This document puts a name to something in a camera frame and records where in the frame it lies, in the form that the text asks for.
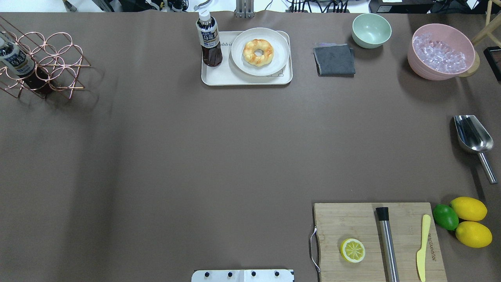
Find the steel cylinder black cap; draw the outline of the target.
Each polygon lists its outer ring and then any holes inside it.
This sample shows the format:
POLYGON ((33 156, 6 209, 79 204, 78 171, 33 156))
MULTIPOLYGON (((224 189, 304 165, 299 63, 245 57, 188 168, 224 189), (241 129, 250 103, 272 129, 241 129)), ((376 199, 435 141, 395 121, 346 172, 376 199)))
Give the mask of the steel cylinder black cap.
POLYGON ((388 207, 377 207, 376 214, 382 232, 384 255, 386 259, 386 273, 390 282, 399 282, 400 277, 397 268, 391 225, 389 221, 388 207))

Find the white round plate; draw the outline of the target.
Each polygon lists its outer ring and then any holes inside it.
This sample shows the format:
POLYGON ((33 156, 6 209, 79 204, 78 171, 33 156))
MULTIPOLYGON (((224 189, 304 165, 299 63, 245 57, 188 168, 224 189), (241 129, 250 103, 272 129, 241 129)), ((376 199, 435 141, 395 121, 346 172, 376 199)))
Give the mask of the white round plate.
POLYGON ((233 41, 231 57, 240 70, 254 76, 268 76, 286 66, 290 46, 285 37, 266 27, 242 32, 233 41))

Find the wooden mug tree stand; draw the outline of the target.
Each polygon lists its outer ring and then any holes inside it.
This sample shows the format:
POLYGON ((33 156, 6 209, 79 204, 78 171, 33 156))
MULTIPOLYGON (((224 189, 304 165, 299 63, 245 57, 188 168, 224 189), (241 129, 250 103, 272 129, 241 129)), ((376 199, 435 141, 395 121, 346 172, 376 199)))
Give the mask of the wooden mug tree stand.
MULTIPOLYGON (((496 36, 494 36, 493 32, 498 29, 501 25, 501 15, 500 11, 496 14, 494 18, 491 18, 492 16, 492 5, 495 4, 499 7, 501 7, 501 1, 500 0, 489 0, 487 2, 487 14, 486 14, 486 20, 485 20, 485 27, 478 32, 474 36, 474 38, 471 41, 472 45, 475 47, 479 43, 481 43, 482 40, 484 40, 486 37, 489 37, 494 43, 496 43, 500 47, 500 39, 498 39, 496 36)), ((478 52, 475 52, 475 57, 474 57, 474 62, 472 66, 467 69, 465 72, 461 73, 459 77, 469 77, 471 75, 474 75, 476 71, 478 71, 480 65, 480 57, 478 55, 478 52)))

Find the yellow lemon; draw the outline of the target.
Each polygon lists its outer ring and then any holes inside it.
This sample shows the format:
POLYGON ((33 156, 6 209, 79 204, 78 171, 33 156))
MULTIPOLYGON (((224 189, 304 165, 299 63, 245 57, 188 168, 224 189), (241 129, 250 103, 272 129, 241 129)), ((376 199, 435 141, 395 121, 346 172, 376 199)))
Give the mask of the yellow lemon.
POLYGON ((457 197, 450 202, 450 207, 462 220, 478 222, 485 219, 487 215, 486 205, 471 197, 457 197))
POLYGON ((491 230, 485 225, 474 221, 463 221, 456 228, 456 238, 471 248, 484 248, 493 240, 491 230))

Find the yellow plastic knife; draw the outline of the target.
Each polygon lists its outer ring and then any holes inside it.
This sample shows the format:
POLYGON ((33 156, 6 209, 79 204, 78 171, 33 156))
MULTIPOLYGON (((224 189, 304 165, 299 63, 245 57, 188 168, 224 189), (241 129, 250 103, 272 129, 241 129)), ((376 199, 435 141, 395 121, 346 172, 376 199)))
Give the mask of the yellow plastic knife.
POLYGON ((421 236, 420 248, 416 253, 416 267, 419 280, 426 282, 425 264, 426 264, 426 248, 428 242, 429 229, 431 228, 431 216, 424 214, 421 218, 421 236))

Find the glazed yellow donut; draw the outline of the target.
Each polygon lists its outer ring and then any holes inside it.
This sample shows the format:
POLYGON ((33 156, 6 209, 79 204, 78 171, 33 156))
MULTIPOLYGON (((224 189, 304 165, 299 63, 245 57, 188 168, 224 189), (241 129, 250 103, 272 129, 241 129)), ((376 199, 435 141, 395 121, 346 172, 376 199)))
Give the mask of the glazed yellow donut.
POLYGON ((256 67, 268 65, 274 58, 274 47, 265 39, 253 39, 245 44, 243 58, 256 67))

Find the yellow lemon far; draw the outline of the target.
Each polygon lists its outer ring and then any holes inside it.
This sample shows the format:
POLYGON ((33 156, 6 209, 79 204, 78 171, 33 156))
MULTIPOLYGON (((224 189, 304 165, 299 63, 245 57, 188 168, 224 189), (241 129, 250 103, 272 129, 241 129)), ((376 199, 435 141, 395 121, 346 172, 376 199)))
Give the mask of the yellow lemon far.
POLYGON ((487 215, 486 205, 471 197, 457 197, 450 202, 450 207, 462 220, 478 222, 485 219, 487 215))

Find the metal ice scoop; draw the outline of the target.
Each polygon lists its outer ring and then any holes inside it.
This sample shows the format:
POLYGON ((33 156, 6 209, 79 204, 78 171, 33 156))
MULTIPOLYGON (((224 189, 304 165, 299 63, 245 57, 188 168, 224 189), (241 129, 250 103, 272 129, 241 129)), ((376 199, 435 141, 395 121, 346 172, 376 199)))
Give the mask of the metal ice scoop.
POLYGON ((485 155, 494 146, 494 141, 486 128, 474 115, 456 115, 453 116, 453 121, 460 146, 478 156, 490 184, 497 184, 497 178, 485 155))

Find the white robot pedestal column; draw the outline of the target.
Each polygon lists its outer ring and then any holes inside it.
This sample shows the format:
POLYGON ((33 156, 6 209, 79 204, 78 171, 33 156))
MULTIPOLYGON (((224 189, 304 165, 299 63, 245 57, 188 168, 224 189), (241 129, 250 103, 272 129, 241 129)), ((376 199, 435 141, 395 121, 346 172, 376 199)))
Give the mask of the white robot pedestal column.
POLYGON ((198 270, 191 277, 192 282, 294 282, 294 271, 290 269, 226 269, 198 270))

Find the dark tea bottle on tray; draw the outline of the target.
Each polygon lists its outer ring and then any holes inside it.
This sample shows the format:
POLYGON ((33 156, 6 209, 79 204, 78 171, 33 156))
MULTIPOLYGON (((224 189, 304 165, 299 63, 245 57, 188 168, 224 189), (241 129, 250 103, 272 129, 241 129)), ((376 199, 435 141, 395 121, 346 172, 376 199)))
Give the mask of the dark tea bottle on tray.
POLYGON ((217 67, 222 62, 218 22, 206 9, 198 10, 198 15, 196 27, 202 47, 203 63, 209 67, 217 67))

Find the grey folded cloth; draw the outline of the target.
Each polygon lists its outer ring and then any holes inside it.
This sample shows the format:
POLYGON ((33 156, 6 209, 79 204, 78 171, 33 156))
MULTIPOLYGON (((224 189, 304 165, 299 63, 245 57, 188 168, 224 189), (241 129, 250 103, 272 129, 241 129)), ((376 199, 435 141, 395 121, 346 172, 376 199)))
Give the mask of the grey folded cloth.
POLYGON ((348 44, 320 43, 313 48, 320 76, 352 76, 355 70, 354 50, 348 44))

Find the bamboo cutting board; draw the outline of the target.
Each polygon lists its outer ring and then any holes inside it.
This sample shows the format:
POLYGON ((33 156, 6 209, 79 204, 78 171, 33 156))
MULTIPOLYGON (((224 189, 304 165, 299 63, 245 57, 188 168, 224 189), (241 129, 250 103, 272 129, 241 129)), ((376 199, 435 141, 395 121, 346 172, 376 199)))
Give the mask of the bamboo cutting board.
POLYGON ((388 282, 386 258, 377 207, 388 207, 396 266, 401 282, 418 282, 416 254, 421 248, 422 217, 430 203, 315 203, 314 225, 320 282, 388 282), (359 263, 343 259, 340 247, 358 239, 366 249, 359 263))

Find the tea bottle in rack upper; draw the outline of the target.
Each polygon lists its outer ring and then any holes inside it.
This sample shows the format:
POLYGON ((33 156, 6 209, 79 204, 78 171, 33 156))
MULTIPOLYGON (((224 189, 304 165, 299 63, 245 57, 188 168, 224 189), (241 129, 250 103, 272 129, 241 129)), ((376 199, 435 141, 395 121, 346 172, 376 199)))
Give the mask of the tea bottle in rack upper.
POLYGON ((0 57, 9 70, 13 71, 25 86, 45 98, 52 93, 49 76, 38 67, 36 61, 16 43, 0 39, 0 57))

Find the half lemon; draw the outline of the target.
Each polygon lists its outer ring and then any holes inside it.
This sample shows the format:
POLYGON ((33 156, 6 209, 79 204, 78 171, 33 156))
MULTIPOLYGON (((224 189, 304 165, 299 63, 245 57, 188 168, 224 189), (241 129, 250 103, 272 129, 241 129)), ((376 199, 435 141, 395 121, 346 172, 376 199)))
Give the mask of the half lemon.
POLYGON ((365 246, 358 239, 345 239, 340 246, 340 254, 346 261, 357 264, 365 259, 365 246))

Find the green lime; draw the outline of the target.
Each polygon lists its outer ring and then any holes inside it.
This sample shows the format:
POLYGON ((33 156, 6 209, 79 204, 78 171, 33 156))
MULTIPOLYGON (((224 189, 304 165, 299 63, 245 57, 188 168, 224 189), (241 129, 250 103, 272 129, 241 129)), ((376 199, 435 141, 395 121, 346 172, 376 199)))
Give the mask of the green lime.
POLYGON ((435 223, 449 231, 455 231, 459 225, 459 218, 456 212, 445 204, 437 204, 432 210, 435 223))

